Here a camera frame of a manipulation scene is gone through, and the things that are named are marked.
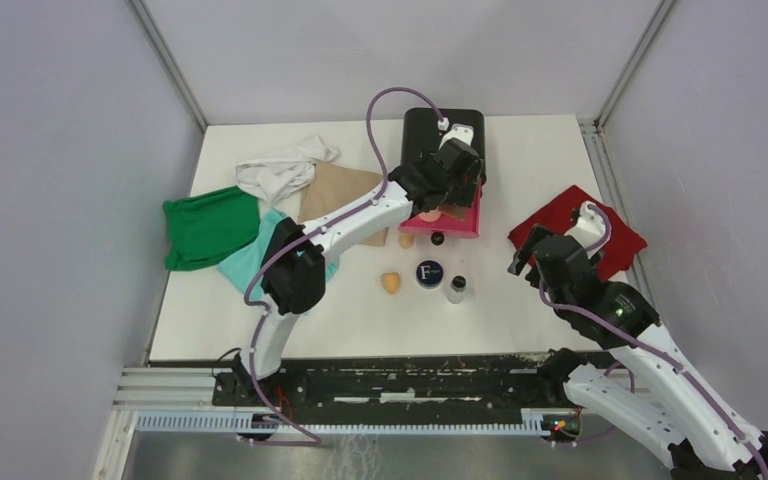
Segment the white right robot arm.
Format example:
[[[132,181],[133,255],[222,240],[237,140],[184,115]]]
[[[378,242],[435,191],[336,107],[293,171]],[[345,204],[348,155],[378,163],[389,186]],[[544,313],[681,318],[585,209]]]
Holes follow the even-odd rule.
[[[768,431],[714,391],[638,290],[601,280],[590,253],[573,236],[536,225],[508,271],[523,274],[545,305],[642,380],[659,405],[613,386],[567,348],[539,367],[540,400],[597,413],[645,446],[674,479],[767,479]]]

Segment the brown square eyeshadow compact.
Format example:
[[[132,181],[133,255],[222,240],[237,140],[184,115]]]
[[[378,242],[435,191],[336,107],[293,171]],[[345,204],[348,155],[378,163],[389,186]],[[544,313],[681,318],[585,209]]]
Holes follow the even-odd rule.
[[[465,228],[473,221],[473,209],[471,207],[442,205],[438,210],[442,212],[442,218],[445,218],[449,223],[457,224],[459,228]]]

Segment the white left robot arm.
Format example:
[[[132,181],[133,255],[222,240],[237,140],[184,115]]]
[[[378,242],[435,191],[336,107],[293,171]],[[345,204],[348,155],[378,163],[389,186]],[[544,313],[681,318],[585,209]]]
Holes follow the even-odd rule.
[[[271,375],[280,368],[298,318],[323,298],[328,265],[372,234],[420,213],[444,204],[471,206],[484,170],[481,154],[451,137],[437,151],[397,166],[378,187],[338,210],[305,224],[282,220],[252,280],[262,288],[261,298],[244,295],[247,305],[258,305],[263,313],[241,356],[246,371],[237,380],[239,397],[254,407],[272,399]]]

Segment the dark blue round jar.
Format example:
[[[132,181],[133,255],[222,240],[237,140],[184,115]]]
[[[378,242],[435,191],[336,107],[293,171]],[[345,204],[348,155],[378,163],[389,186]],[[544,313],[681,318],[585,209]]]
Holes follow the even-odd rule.
[[[426,289],[437,288],[442,283],[444,276],[443,266],[438,261],[431,259],[421,261],[415,270],[417,283]]]

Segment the black pink drawer organizer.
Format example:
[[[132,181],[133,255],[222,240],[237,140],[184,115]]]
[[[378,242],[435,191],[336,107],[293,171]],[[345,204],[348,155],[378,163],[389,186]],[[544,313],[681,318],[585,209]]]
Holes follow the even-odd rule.
[[[484,114],[475,109],[446,108],[443,108],[441,113],[443,117],[451,123],[462,123],[471,125],[475,128],[476,134],[472,147],[479,153],[485,162],[485,182],[481,186],[483,189],[487,180]],[[441,131],[442,129],[438,124],[438,116],[431,108],[412,108],[408,110],[404,116],[401,160],[400,166],[397,167],[395,171],[402,175],[398,182],[405,190],[416,190],[422,195],[420,200],[414,204],[415,215],[413,217],[422,212],[435,210],[442,206],[440,205],[435,209],[422,208],[422,198],[425,193],[425,181],[420,172],[420,166],[423,159],[430,157],[438,150],[438,144],[442,136]],[[444,238],[442,234],[435,234],[432,237],[437,245],[441,244],[442,239]]]

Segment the pink round powder puff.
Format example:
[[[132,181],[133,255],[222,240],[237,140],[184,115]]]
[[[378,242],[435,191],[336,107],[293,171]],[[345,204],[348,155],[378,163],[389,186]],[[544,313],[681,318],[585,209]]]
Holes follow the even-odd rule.
[[[430,210],[428,212],[422,212],[418,215],[418,218],[426,223],[434,223],[440,219],[442,212],[438,209]]]

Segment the pink top drawer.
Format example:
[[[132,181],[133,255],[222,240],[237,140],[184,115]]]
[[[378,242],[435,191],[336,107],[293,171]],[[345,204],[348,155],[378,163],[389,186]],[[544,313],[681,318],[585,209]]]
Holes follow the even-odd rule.
[[[470,207],[442,206],[437,210],[421,213],[402,222],[398,230],[403,234],[433,236],[442,234],[445,239],[475,239],[480,234],[480,208],[482,187],[479,186]]]

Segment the small clear black-capped bottle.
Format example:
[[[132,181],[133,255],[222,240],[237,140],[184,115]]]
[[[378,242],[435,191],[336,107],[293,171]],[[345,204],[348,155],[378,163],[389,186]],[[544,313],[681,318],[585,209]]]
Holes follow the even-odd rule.
[[[446,298],[451,304],[460,304],[466,296],[466,291],[466,278],[462,275],[456,275],[451,279],[446,289]]]

